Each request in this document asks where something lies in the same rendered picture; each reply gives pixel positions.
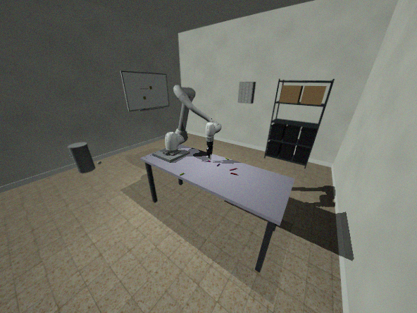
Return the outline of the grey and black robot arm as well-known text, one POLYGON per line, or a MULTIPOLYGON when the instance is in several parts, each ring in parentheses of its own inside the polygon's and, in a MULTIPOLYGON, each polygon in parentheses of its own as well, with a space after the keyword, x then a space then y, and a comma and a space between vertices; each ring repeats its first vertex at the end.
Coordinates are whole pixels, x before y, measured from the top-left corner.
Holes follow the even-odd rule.
POLYGON ((165 138, 166 151, 164 151, 163 153, 166 153, 165 155, 169 154, 171 156, 174 156, 175 154, 181 152, 180 150, 178 150, 178 145, 187 141, 188 134, 185 129, 187 125, 189 110, 208 121, 208 123, 206 124, 207 142, 213 142, 215 133, 218 133, 222 128, 221 124, 217 123, 216 121, 213 121, 210 117, 208 117, 202 111, 198 110, 192 104, 192 100, 195 97, 196 92, 191 87, 181 87, 179 85, 176 85, 173 89, 177 98, 182 102, 182 108, 178 129, 175 131, 175 133, 167 133, 165 138))

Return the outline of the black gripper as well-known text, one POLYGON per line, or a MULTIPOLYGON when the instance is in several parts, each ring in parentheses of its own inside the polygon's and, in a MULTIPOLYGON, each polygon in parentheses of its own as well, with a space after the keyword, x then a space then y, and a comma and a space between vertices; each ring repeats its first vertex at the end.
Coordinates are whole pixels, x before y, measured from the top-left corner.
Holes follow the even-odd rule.
POLYGON ((206 151, 207 151, 207 156, 208 156, 208 160, 210 161, 210 159, 211 159, 211 154, 212 154, 212 151, 213 151, 213 142, 207 142, 206 141, 206 144, 207 144, 207 146, 208 146, 208 148, 206 149, 206 151))

